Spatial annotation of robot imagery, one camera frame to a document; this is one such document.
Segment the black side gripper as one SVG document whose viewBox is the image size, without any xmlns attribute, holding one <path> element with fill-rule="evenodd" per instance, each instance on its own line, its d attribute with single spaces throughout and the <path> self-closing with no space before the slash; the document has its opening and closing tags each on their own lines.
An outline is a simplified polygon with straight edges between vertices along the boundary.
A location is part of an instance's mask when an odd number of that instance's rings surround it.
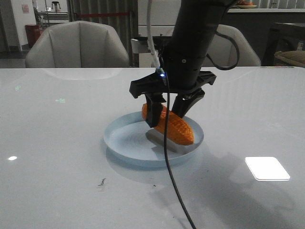
<svg viewBox="0 0 305 229">
<path fill-rule="evenodd" d="M 155 72 L 132 81 L 129 89 L 134 98 L 145 94 L 145 121 L 149 127 L 159 123 L 163 103 L 166 102 L 162 93 L 177 94 L 171 111 L 180 118 L 204 97 L 205 92 L 201 87 L 206 83 L 212 85 L 216 79 L 214 73 L 201 71 L 211 42 L 211 39 L 202 42 L 187 42 L 184 39 L 154 39 L 149 42 L 148 39 L 132 39 L 134 52 L 152 52 L 154 49 L 152 59 L 158 58 Z"/>
</svg>

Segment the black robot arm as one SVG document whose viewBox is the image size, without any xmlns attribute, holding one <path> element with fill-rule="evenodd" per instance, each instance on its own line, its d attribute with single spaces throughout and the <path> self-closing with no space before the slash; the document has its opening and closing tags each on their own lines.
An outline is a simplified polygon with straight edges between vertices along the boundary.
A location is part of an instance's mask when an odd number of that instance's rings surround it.
<svg viewBox="0 0 305 229">
<path fill-rule="evenodd" d="M 131 82 L 134 98 L 144 94 L 147 101 L 146 123 L 155 127 L 160 121 L 163 93 L 176 94 L 172 112 L 184 117 L 204 97 L 202 86 L 213 84 L 216 76 L 201 71 L 210 43 L 223 16 L 235 5 L 234 0 L 183 0 L 171 37 L 152 36 L 150 17 L 152 1 L 147 7 L 147 37 L 132 40 L 134 53 L 148 52 L 155 72 Z"/>
</svg>

